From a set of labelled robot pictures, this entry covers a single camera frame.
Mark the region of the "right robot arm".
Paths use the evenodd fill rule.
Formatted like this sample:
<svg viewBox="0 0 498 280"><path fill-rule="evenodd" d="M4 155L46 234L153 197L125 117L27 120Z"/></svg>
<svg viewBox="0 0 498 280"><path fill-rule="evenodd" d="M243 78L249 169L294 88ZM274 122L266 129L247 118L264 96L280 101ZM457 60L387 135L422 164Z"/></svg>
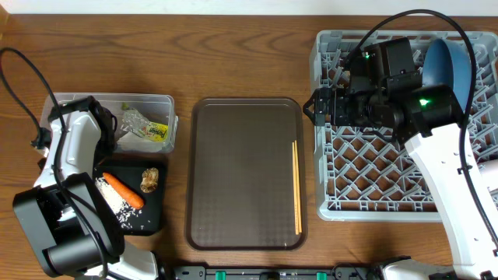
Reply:
<svg viewBox="0 0 498 280"><path fill-rule="evenodd" d="M384 264L385 279L495 279L497 210L482 180L468 136L475 88L472 50L452 54L443 40L438 59L417 70L409 40L355 51L344 89L316 89L303 112L313 124L390 128L420 170L451 247L453 264L438 267L402 258Z"/></svg>

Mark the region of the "green yellow foil wrapper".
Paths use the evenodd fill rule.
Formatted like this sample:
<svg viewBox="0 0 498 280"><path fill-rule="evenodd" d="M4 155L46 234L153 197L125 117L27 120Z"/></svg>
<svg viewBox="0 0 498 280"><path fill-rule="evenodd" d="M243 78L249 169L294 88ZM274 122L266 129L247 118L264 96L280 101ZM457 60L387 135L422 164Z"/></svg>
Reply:
<svg viewBox="0 0 498 280"><path fill-rule="evenodd" d="M150 121L138 110L126 103L121 105L123 110L121 129L152 142L163 142L167 139L168 126Z"/></svg>

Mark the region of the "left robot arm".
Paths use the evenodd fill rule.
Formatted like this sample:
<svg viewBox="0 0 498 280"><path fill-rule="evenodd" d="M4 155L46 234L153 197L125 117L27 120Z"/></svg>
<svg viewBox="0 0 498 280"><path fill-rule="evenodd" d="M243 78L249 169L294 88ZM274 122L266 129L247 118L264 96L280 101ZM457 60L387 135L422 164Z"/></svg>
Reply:
<svg viewBox="0 0 498 280"><path fill-rule="evenodd" d="M92 96L55 104L51 143L33 188L12 206L50 277L165 279L156 255L125 241L116 215L93 181L94 166L115 149L117 124Z"/></svg>

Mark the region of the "white paper napkin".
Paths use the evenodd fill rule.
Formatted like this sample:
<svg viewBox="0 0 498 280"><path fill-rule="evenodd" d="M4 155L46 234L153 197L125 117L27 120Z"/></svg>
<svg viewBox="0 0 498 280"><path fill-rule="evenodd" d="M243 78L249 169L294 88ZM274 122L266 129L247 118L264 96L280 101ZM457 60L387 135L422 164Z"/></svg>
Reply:
<svg viewBox="0 0 498 280"><path fill-rule="evenodd" d="M163 143L153 142L129 132L117 140L117 146L122 151L159 152L163 148Z"/></svg>

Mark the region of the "brown food scrap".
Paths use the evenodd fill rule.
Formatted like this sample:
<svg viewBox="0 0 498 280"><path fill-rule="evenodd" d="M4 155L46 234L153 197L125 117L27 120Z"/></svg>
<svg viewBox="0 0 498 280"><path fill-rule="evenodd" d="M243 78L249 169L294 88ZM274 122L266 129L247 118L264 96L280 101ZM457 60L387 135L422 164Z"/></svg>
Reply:
<svg viewBox="0 0 498 280"><path fill-rule="evenodd" d="M146 169L142 173L142 182L140 183L140 189L144 193L151 193L155 191L158 187L159 171L157 168L152 167Z"/></svg>

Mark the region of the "dark blue plate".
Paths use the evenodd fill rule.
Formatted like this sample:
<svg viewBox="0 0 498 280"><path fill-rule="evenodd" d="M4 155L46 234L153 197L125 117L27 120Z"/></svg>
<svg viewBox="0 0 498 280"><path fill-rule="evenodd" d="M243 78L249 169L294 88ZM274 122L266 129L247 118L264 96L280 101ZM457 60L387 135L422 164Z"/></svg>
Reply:
<svg viewBox="0 0 498 280"><path fill-rule="evenodd" d="M436 39L429 45L423 64L423 85L451 87L463 111L468 102L471 73L468 53L455 41Z"/></svg>

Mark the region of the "orange carrot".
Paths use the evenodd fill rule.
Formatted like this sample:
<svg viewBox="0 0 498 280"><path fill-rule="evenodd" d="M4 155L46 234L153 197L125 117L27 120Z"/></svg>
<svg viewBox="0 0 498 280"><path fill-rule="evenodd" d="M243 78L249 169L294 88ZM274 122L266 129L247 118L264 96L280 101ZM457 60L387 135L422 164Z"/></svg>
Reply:
<svg viewBox="0 0 498 280"><path fill-rule="evenodd" d="M145 201L114 175L103 173L103 178L132 208L142 209L145 206Z"/></svg>

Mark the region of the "pink plastic cup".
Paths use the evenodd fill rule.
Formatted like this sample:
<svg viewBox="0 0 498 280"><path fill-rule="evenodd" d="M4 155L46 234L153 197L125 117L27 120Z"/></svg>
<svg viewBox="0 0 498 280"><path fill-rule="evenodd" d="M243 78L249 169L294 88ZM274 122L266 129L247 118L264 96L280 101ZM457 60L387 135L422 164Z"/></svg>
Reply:
<svg viewBox="0 0 498 280"><path fill-rule="evenodd" d="M488 191L496 191L498 188L498 160L494 159L482 163L479 171Z"/></svg>

